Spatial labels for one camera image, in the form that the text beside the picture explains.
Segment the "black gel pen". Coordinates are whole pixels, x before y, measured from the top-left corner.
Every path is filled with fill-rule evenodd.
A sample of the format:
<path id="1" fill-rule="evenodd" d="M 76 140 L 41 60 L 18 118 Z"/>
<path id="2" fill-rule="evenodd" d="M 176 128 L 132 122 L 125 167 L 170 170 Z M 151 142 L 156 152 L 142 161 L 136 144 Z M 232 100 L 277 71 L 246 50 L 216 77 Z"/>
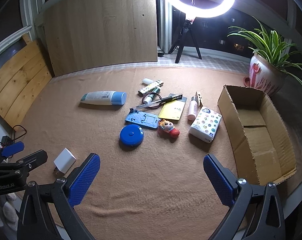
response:
<path id="1" fill-rule="evenodd" d="M 145 103 L 136 107 L 132 107 L 130 108 L 130 112 L 135 112 L 141 109 L 145 109 L 145 108 L 149 108 L 149 107 L 155 107 L 155 106 L 159 106 L 161 104 L 167 103 L 167 102 L 172 102 L 175 100 L 180 100 L 182 99 L 182 94 L 178 94 L 178 95 L 173 95 L 173 96 L 167 96 L 165 98 L 162 98 L 160 100 L 156 100 L 156 101 L 152 101 L 150 103 Z"/>

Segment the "green spider plant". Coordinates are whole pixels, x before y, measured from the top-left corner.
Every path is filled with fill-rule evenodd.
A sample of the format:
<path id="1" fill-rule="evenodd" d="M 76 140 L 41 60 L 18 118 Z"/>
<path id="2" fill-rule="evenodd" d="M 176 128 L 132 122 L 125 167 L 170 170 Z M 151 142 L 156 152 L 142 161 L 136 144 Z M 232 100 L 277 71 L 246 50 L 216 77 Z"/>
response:
<path id="1" fill-rule="evenodd" d="M 267 30 L 263 23 L 260 21 L 257 21 L 257 23 L 259 27 L 254 30 L 231 25 L 229 26 L 231 31 L 228 33 L 228 36 L 239 36 L 249 41 L 250 44 L 252 44 L 249 49 L 252 50 L 253 54 L 259 55 L 262 59 L 266 60 L 267 63 L 271 64 L 273 68 L 282 74 L 294 78 L 302 86 L 302 80 L 287 70 L 292 67 L 302 71 L 302 63 L 295 63 L 290 60 L 292 55 L 299 54 L 300 51 L 286 52 L 286 49 L 296 47 L 297 44 L 286 42 L 285 38 L 276 30 Z"/>

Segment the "white usb charger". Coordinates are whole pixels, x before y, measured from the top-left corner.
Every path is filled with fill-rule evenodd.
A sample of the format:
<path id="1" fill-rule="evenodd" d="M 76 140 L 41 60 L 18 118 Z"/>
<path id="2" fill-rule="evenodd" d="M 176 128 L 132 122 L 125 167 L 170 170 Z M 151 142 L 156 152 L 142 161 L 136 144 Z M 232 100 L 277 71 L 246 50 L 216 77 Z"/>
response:
<path id="1" fill-rule="evenodd" d="M 71 151 L 67 148 L 64 148 L 54 160 L 54 173 L 56 175 L 66 174 L 75 161 L 76 157 L 71 153 Z"/>

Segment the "white plastic cap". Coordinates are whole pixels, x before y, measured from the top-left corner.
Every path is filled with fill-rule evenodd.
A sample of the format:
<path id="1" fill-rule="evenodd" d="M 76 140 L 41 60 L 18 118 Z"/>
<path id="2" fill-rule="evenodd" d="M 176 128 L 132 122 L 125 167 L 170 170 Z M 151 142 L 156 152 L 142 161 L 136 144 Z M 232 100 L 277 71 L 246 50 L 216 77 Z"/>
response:
<path id="1" fill-rule="evenodd" d="M 144 78 L 143 80 L 142 80 L 142 83 L 144 84 L 144 85 L 150 85 L 151 83 L 153 83 L 154 81 L 152 80 L 152 79 L 148 79 L 148 78 Z"/>

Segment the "pine wood headboard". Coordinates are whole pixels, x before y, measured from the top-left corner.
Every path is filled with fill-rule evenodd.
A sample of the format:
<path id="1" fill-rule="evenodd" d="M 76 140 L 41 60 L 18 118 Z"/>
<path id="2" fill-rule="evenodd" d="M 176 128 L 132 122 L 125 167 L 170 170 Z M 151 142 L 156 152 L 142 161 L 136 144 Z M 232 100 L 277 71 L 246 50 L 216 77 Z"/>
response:
<path id="1" fill-rule="evenodd" d="M 0 116 L 15 131 L 40 92 L 52 79 L 47 51 L 40 40 L 28 43 L 0 68 Z"/>

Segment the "green white lip balm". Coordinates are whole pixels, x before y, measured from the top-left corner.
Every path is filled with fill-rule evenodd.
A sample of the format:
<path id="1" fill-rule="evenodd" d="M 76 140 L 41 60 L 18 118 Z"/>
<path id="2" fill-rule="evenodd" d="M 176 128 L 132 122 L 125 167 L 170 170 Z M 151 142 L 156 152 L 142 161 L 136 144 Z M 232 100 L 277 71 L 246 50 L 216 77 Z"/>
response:
<path id="1" fill-rule="evenodd" d="M 158 96 L 160 94 L 161 88 L 160 86 L 155 87 L 152 91 L 145 94 L 145 96 L 142 99 L 142 103 L 150 103 L 154 100 L 155 96 Z"/>

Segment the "wooden clothespin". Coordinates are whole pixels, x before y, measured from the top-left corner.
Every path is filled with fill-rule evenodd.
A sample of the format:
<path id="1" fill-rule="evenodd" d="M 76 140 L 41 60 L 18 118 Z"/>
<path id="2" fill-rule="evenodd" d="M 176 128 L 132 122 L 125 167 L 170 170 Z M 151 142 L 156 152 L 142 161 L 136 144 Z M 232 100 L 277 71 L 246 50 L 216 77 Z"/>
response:
<path id="1" fill-rule="evenodd" d="M 200 92 L 196 92 L 195 96 L 194 96 L 195 101 L 198 104 L 198 107 L 203 107 L 203 103 L 202 103 L 202 96 Z"/>

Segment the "black tripod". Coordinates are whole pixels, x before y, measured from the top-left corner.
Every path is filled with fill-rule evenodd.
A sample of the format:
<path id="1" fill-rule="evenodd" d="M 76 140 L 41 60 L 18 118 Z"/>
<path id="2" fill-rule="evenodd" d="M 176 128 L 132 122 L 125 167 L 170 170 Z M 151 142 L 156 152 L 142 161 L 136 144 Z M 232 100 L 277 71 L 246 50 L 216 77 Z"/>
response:
<path id="1" fill-rule="evenodd" d="M 196 41 L 196 38 L 195 38 L 195 35 L 193 34 L 192 29 L 193 29 L 192 21 L 185 20 L 184 25 L 183 25 L 182 29 L 180 30 L 180 33 L 179 33 L 177 39 L 173 42 L 173 44 L 172 44 L 172 46 L 171 46 L 171 48 L 168 52 L 169 54 L 172 54 L 173 51 L 176 50 L 176 48 L 178 49 L 178 52 L 177 52 L 177 55 L 176 55 L 176 58 L 175 58 L 175 63 L 180 62 L 182 52 L 184 50 L 184 47 L 186 46 L 187 35 L 190 35 L 190 37 L 192 38 L 192 41 L 194 43 L 194 47 L 195 47 L 195 49 L 197 51 L 197 54 L 198 54 L 198 58 L 200 60 L 202 59 L 201 52 L 200 52 L 198 43 Z"/>

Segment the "white red flower pot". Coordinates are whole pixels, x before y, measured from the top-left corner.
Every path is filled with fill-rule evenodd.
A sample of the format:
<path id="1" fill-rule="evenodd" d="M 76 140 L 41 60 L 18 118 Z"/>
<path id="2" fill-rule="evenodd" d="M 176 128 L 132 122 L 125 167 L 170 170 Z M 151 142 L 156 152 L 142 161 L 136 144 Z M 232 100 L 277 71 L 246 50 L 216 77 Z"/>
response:
<path id="1" fill-rule="evenodd" d="M 254 53 L 249 66 L 249 87 L 262 90 L 268 96 L 272 96 L 283 87 L 285 79 L 286 74 L 258 53 Z"/>

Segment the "patterned tissue pack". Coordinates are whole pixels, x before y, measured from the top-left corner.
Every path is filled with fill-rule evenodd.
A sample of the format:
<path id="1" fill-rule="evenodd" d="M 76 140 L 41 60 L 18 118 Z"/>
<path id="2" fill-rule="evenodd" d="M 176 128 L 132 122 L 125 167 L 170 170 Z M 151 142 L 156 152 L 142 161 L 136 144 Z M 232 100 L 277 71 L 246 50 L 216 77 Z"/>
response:
<path id="1" fill-rule="evenodd" d="M 209 144 L 214 140 L 221 119 L 220 113 L 202 107 L 188 133 Z"/>

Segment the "white lotion bottle blue cap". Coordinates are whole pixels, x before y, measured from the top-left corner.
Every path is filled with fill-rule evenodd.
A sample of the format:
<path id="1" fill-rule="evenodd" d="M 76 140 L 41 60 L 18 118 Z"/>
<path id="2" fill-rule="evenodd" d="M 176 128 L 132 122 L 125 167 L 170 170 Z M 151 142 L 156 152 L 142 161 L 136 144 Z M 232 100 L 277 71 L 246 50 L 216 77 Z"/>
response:
<path id="1" fill-rule="evenodd" d="M 80 102 L 89 105 L 122 106 L 126 102 L 126 92 L 97 91 L 86 93 Z"/>

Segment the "blue round tape measure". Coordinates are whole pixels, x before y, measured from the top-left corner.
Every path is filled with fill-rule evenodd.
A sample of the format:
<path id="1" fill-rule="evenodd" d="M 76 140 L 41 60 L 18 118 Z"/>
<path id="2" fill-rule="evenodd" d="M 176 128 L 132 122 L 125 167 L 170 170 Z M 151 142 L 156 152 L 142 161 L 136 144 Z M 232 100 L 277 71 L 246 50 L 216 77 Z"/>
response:
<path id="1" fill-rule="evenodd" d="M 140 145 L 144 139 L 143 129 L 135 124 L 125 126 L 119 135 L 120 142 L 129 147 Z"/>

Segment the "pink small bottle grey cap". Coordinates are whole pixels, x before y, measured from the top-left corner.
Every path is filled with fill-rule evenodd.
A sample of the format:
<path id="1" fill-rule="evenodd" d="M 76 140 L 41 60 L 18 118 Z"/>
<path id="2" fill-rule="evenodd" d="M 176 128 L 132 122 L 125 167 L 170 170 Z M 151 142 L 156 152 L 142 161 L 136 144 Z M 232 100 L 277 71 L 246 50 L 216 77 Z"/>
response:
<path id="1" fill-rule="evenodd" d="M 189 121 L 194 121 L 198 114 L 198 103 L 196 100 L 191 100 L 188 108 L 187 118 Z"/>

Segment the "blue plastic phone stand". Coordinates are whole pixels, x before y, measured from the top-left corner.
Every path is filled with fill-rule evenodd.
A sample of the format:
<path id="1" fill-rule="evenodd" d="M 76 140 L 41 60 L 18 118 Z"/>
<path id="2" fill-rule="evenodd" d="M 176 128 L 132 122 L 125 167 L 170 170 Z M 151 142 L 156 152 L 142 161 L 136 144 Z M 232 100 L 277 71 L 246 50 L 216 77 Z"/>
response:
<path id="1" fill-rule="evenodd" d="M 152 129 L 157 129 L 159 125 L 159 118 L 157 115 L 143 111 L 130 112 L 125 120 L 132 124 Z"/>

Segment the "yellow grey card package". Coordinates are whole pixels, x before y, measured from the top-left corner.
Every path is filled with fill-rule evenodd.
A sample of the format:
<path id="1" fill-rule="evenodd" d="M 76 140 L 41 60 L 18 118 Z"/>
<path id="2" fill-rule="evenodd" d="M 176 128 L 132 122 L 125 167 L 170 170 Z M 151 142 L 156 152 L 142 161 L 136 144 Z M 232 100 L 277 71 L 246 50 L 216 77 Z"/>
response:
<path id="1" fill-rule="evenodd" d="M 158 115 L 159 119 L 174 120 L 174 121 L 180 120 L 186 101 L 187 98 L 183 96 L 179 100 L 175 100 L 164 104 Z"/>

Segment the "brown cardboard box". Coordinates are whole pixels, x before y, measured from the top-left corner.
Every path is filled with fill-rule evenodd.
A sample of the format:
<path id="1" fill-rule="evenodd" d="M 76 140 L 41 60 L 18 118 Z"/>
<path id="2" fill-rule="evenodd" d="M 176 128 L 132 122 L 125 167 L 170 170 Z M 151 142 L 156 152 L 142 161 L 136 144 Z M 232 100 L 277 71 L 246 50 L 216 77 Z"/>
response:
<path id="1" fill-rule="evenodd" d="M 263 91 L 225 85 L 218 107 L 226 126 L 240 178 L 251 184 L 276 185 L 297 170 L 287 128 Z"/>

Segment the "orange red toy figure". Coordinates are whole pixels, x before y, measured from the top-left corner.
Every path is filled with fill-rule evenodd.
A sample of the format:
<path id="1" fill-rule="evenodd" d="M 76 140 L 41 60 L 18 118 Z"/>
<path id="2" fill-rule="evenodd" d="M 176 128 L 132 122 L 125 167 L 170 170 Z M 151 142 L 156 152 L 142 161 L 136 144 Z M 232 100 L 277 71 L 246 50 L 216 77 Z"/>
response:
<path id="1" fill-rule="evenodd" d="M 161 119 L 158 125 L 158 133 L 168 135 L 169 137 L 176 139 L 180 135 L 180 131 L 174 126 L 171 121 Z"/>

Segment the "large wooden board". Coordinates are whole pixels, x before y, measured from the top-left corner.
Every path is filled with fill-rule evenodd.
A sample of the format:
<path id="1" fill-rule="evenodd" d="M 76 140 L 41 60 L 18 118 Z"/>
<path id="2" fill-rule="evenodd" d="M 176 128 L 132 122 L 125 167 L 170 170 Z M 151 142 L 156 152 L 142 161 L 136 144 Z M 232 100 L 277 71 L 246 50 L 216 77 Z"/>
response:
<path id="1" fill-rule="evenodd" d="M 55 76 L 158 59 L 156 0 L 62 0 L 43 19 Z"/>

